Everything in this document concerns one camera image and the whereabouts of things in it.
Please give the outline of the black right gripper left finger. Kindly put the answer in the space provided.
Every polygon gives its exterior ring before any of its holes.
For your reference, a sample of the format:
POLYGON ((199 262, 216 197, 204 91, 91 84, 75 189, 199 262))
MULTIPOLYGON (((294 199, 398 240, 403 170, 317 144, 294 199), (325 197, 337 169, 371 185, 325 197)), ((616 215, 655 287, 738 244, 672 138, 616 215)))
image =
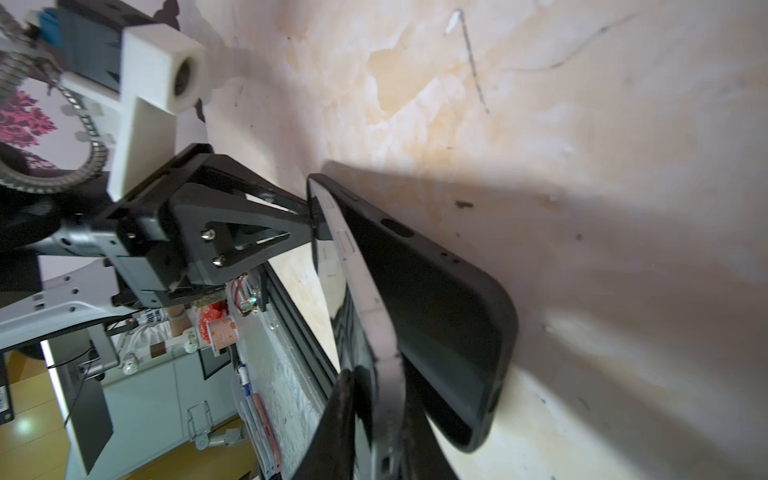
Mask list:
POLYGON ((353 478, 355 386, 353 374, 342 370, 294 480, 353 478))

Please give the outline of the black smartphone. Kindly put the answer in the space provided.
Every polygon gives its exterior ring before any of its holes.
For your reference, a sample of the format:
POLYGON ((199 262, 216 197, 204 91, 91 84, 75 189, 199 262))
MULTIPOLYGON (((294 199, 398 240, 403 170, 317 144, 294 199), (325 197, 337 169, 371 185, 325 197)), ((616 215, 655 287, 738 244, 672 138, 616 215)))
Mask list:
POLYGON ((393 321, 325 177, 307 181, 312 254, 341 369, 355 381, 353 421, 364 479, 398 479, 406 380, 393 321))

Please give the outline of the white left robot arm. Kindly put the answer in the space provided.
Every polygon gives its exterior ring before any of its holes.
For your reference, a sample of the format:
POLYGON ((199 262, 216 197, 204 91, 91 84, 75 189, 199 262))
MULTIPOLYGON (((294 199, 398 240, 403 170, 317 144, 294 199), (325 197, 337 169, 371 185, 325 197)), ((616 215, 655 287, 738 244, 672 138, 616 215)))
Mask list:
POLYGON ((190 303, 309 242, 306 200, 207 144, 119 199, 101 174, 62 193, 1 191, 1 347, 190 303))

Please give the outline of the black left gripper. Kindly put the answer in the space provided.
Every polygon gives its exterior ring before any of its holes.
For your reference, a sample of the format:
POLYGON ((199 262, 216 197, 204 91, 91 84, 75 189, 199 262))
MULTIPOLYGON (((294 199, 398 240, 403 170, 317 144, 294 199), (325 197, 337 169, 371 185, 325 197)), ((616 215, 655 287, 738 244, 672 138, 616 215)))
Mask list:
POLYGON ((184 184, 185 168, 209 153, 190 145, 118 201, 107 173, 55 194, 60 226, 35 252, 103 257, 118 277, 116 304, 157 308, 190 303, 310 242, 308 202, 269 182, 184 184))

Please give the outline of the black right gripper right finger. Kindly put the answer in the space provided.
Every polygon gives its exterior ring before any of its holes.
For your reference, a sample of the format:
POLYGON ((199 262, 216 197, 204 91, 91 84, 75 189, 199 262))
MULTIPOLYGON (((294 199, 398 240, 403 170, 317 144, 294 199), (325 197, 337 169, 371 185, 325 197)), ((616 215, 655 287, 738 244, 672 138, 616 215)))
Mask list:
POLYGON ((402 430, 403 458, 400 478, 411 480, 457 480, 458 477, 435 437, 416 385, 416 371, 403 360, 406 403, 402 430))

